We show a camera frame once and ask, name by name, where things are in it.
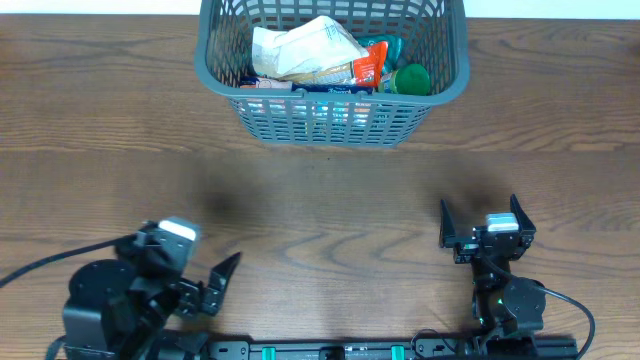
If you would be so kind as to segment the colourful tissue pack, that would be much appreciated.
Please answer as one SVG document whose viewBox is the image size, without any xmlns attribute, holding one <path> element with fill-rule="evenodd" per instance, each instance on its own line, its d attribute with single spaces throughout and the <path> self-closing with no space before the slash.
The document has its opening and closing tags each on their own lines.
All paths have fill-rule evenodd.
<svg viewBox="0 0 640 360">
<path fill-rule="evenodd" d="M 278 89 L 290 90 L 293 92 L 321 92 L 334 94 L 358 94 L 365 93 L 371 95 L 374 92 L 372 87 L 356 86 L 356 85 L 304 85 L 295 84 L 291 81 L 278 81 L 263 77 L 242 77 L 240 80 L 241 88 L 256 89 Z"/>
</svg>

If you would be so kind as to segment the beige grain bag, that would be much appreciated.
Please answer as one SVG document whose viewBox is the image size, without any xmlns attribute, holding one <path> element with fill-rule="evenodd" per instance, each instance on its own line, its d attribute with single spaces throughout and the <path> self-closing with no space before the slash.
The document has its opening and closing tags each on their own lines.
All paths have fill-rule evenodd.
<svg viewBox="0 0 640 360">
<path fill-rule="evenodd" d="M 289 31 L 253 30 L 252 67 L 270 78 L 324 71 L 368 55 L 365 47 L 328 16 L 318 16 Z"/>
</svg>

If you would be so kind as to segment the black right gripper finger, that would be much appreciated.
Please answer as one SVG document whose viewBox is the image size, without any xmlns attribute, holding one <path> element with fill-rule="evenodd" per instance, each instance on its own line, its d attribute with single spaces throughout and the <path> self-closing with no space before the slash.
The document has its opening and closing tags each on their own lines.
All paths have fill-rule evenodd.
<svg viewBox="0 0 640 360">
<path fill-rule="evenodd" d="M 510 196 L 510 209 L 515 215 L 519 225 L 519 236 L 523 245 L 531 245 L 536 233 L 536 227 L 528 217 L 528 215 L 522 209 L 519 200 L 515 194 Z"/>
<path fill-rule="evenodd" d="M 440 200 L 440 240 L 441 248 L 453 248 L 456 243 L 456 230 L 451 213 L 444 199 Z"/>
</svg>

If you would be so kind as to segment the green lid jar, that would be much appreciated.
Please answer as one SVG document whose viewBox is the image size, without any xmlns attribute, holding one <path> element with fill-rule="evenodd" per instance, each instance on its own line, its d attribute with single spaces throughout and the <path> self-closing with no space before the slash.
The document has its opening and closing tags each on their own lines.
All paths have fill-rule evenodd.
<svg viewBox="0 0 640 360">
<path fill-rule="evenodd" d="M 426 96 L 430 90 L 429 73 L 420 64 L 410 64 L 383 75 L 378 84 L 380 93 Z"/>
</svg>

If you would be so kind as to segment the orange spaghetti packet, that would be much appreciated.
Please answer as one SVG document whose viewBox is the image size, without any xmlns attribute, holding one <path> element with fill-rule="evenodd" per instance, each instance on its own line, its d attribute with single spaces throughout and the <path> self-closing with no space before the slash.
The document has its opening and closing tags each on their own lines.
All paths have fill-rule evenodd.
<svg viewBox="0 0 640 360">
<path fill-rule="evenodd" d="M 288 81 L 302 85 L 356 85 L 376 87 L 388 52 L 388 42 L 381 41 L 366 48 L 369 55 L 327 70 L 293 74 Z"/>
</svg>

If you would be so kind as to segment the green Nescafe coffee bag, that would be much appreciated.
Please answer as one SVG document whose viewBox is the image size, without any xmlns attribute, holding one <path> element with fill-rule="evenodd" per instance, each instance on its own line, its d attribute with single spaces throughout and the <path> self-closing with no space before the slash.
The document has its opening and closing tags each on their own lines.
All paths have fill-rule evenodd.
<svg viewBox="0 0 640 360">
<path fill-rule="evenodd" d="M 388 34 L 380 34 L 380 35 L 370 35 L 370 36 L 362 36 L 357 38 L 357 42 L 363 46 L 368 47 L 379 42 L 386 42 L 388 45 L 386 59 L 382 68 L 382 75 L 386 75 L 391 73 L 397 68 L 397 63 L 400 59 L 400 55 L 402 54 L 405 41 L 403 38 L 388 35 Z"/>
</svg>

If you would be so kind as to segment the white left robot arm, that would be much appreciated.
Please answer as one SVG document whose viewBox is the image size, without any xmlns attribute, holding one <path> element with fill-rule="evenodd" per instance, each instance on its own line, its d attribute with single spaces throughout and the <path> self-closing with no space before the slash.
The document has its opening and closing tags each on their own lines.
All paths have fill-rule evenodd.
<svg viewBox="0 0 640 360">
<path fill-rule="evenodd" d="M 241 256 L 215 265 L 207 282 L 183 276 L 201 238 L 179 217 L 148 222 L 114 244 L 114 259 L 94 261 L 69 282 L 65 334 L 47 352 L 69 359 L 425 359 L 466 352 L 464 342 L 433 329 L 408 341 L 256 343 L 215 339 L 207 332 L 167 329 L 179 316 L 216 316 Z"/>
</svg>

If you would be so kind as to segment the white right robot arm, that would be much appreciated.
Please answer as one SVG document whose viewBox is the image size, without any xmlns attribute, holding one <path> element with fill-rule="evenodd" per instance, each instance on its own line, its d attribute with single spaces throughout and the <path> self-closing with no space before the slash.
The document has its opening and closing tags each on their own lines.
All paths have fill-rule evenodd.
<svg viewBox="0 0 640 360">
<path fill-rule="evenodd" d="M 487 332 L 502 338 L 528 337 L 544 326 L 545 295 L 538 281 L 511 273 L 533 243 L 536 227 L 522 209 L 516 195 L 510 210 L 486 216 L 486 224 L 459 237 L 450 213 L 441 207 L 440 246 L 453 250 L 456 264 L 472 268 L 474 292 L 472 315 Z"/>
</svg>

